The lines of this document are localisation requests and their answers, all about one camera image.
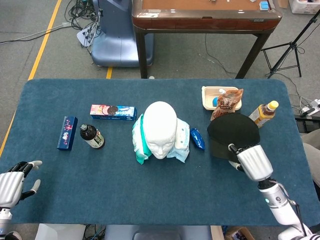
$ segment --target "white mannequin head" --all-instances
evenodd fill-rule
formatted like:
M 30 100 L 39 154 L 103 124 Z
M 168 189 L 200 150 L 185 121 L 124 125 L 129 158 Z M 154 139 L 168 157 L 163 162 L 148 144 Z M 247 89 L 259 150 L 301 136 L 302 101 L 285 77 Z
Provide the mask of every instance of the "white mannequin head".
M 156 101 L 145 110 L 143 132 L 146 145 L 157 159 L 163 159 L 176 140 L 177 115 L 168 103 Z

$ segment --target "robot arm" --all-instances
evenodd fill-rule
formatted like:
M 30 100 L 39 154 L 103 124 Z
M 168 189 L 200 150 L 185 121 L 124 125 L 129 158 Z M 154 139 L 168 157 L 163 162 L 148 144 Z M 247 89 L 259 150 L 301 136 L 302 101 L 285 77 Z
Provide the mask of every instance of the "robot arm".
M 256 145 L 238 149 L 234 144 L 230 144 L 228 148 L 236 154 L 240 162 L 240 164 L 231 163 L 231 165 L 237 170 L 244 171 L 251 180 L 258 182 L 258 189 L 277 222 L 291 226 L 278 235 L 278 240 L 320 240 L 320 235 L 313 234 L 297 216 L 291 205 L 296 207 L 300 216 L 299 205 L 289 199 L 284 186 L 270 178 L 273 168 L 263 148 Z
M 0 174 L 0 240 L 4 240 L 7 234 L 7 226 L 11 221 L 10 209 L 37 193 L 41 181 L 35 181 L 33 187 L 26 192 L 23 191 L 25 178 L 32 169 L 38 169 L 42 161 L 19 162 L 8 172 Z

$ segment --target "yellow bottle cap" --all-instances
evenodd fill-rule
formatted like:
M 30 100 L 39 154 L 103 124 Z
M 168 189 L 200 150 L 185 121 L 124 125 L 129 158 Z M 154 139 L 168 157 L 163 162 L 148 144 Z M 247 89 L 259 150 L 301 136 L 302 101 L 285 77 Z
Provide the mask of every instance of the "yellow bottle cap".
M 268 108 L 271 110 L 276 110 L 277 107 L 279 107 L 279 103 L 277 101 L 271 101 L 268 104 Z

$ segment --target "plastic bottle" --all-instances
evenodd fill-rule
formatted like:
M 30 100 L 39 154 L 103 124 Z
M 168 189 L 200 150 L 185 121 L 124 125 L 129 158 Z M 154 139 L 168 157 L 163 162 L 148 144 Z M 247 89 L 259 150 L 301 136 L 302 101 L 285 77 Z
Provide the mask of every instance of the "plastic bottle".
M 219 93 L 220 93 L 220 95 L 223 95 L 223 94 L 226 93 L 226 90 L 220 88 L 220 89 L 219 89 Z M 219 98 L 219 96 L 216 96 L 216 97 L 212 100 L 212 105 L 213 105 L 214 107 L 218 106 L 218 98 Z
M 105 139 L 100 131 L 89 124 L 80 126 L 80 136 L 94 149 L 101 149 L 105 145 Z
M 272 119 L 276 113 L 276 109 L 279 107 L 277 101 L 271 101 L 268 104 L 261 104 L 256 110 L 251 113 L 249 118 L 251 118 L 259 128 L 261 128 L 267 121 Z

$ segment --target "blue box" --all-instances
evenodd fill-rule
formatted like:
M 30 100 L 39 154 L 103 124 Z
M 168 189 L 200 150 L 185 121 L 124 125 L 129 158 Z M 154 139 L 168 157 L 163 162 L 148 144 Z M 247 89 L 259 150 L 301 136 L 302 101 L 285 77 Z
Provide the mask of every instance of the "blue box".
M 134 106 L 91 105 L 90 116 L 93 119 L 111 119 L 135 121 L 137 109 Z
M 269 3 L 267 1 L 261 1 L 259 5 L 260 5 L 261 11 L 268 11 L 269 10 Z
M 75 116 L 64 116 L 58 141 L 59 150 L 71 150 L 74 143 L 78 119 Z

